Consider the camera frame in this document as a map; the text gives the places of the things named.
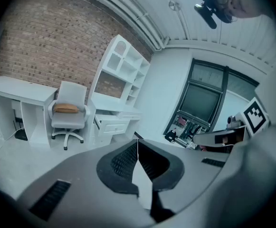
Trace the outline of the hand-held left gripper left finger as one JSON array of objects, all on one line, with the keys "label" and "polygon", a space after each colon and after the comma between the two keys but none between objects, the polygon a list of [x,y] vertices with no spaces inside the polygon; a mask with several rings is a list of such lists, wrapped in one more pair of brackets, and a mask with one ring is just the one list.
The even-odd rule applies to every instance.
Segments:
[{"label": "hand-held left gripper left finger", "polygon": [[132,182],[137,141],[73,155],[33,181],[17,199],[36,226],[152,226]]}]

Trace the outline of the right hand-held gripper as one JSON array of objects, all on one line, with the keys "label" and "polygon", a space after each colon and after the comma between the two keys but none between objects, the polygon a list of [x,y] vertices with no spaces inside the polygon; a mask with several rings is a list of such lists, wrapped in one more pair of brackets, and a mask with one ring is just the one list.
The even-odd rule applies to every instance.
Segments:
[{"label": "right hand-held gripper", "polygon": [[205,147],[233,146],[243,141],[245,128],[249,135],[255,135],[265,130],[269,125],[267,113],[254,97],[240,112],[228,117],[227,129],[195,134],[192,141]]}]

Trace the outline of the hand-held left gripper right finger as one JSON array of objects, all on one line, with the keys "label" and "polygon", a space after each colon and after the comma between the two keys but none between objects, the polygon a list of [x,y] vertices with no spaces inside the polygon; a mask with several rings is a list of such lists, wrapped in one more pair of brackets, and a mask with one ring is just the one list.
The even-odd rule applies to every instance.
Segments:
[{"label": "hand-held left gripper right finger", "polygon": [[150,215],[165,221],[187,208],[210,186],[227,154],[139,140],[139,162],[152,182]]}]

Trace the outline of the white drawer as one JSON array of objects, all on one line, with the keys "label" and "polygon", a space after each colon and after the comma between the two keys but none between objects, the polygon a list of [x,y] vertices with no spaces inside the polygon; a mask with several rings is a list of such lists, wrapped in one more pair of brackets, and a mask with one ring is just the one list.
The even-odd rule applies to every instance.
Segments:
[{"label": "white drawer", "polygon": [[98,137],[123,134],[130,120],[119,119],[115,115],[96,114],[94,117],[95,135]]}]

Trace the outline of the black shoulder bag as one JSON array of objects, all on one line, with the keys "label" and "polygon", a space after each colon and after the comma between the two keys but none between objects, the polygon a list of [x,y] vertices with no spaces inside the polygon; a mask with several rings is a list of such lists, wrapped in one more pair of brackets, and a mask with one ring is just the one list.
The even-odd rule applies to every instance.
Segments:
[{"label": "black shoulder bag", "polygon": [[171,143],[175,143],[175,139],[177,137],[176,128],[170,130],[168,133],[165,134],[165,139]]}]

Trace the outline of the white shelf cabinet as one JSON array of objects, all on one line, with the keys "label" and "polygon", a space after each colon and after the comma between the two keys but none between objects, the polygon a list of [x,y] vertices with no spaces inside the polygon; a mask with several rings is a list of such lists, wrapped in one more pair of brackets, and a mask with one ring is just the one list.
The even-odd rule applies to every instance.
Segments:
[{"label": "white shelf cabinet", "polygon": [[109,43],[96,71],[88,100],[98,92],[99,78],[105,75],[125,83],[120,97],[110,96],[129,106],[134,106],[146,78],[150,63],[121,35]]}]

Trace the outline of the dark framed window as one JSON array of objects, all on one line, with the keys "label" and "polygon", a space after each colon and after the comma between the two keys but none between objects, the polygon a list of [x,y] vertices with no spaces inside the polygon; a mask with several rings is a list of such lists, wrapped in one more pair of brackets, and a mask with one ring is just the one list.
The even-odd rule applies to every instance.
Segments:
[{"label": "dark framed window", "polygon": [[198,133],[224,130],[255,96],[258,82],[228,66],[193,59],[180,100],[164,134],[174,132],[174,143],[196,148]]}]

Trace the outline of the white office chair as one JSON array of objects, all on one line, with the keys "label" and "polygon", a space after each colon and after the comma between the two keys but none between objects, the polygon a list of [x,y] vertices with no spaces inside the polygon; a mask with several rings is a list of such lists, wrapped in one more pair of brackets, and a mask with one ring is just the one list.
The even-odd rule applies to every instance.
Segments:
[{"label": "white office chair", "polygon": [[[69,136],[76,137],[80,140],[80,143],[84,143],[84,138],[77,132],[85,128],[90,115],[90,110],[85,104],[86,92],[87,88],[83,85],[62,81],[57,99],[53,100],[48,106],[51,127],[53,128],[51,139],[54,140],[57,135],[64,135],[63,148],[65,151],[67,150]],[[72,104],[78,107],[79,112],[76,114],[54,112],[55,104]]]}]

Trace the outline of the person's white shirt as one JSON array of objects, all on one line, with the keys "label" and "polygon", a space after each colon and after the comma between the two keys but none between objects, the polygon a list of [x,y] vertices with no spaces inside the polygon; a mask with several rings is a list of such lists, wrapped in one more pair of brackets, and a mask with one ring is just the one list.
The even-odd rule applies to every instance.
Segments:
[{"label": "person's white shirt", "polygon": [[207,190],[159,228],[276,228],[276,71],[256,93],[271,126],[238,145]]}]

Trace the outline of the orange cushion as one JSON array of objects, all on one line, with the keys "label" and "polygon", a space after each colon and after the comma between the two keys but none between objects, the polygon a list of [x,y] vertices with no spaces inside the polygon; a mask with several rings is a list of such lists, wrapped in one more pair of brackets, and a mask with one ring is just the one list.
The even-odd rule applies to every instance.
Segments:
[{"label": "orange cushion", "polygon": [[54,112],[76,114],[79,112],[79,109],[73,104],[55,104]]}]

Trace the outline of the black router box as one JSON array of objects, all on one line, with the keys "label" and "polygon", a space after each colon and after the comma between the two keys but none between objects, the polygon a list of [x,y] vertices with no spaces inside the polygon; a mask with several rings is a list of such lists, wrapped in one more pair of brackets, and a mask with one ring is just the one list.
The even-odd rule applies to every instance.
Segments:
[{"label": "black router box", "polygon": [[23,141],[28,141],[26,132],[24,128],[18,129],[15,134],[14,137],[18,140],[23,140]]}]

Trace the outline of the white ceiling pipes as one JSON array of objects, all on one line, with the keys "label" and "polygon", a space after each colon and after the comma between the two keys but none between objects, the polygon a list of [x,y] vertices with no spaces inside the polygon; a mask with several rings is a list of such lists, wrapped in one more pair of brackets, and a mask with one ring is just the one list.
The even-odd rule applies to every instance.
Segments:
[{"label": "white ceiling pipes", "polygon": [[106,1],[111,7],[114,7],[115,10],[120,13],[124,19],[127,20],[127,23],[136,27],[144,37],[144,40],[147,41],[154,50],[160,51],[165,49],[169,41],[169,37],[161,37],[158,30],[147,18],[148,13],[143,13],[136,4],[131,0],[103,0]]}]

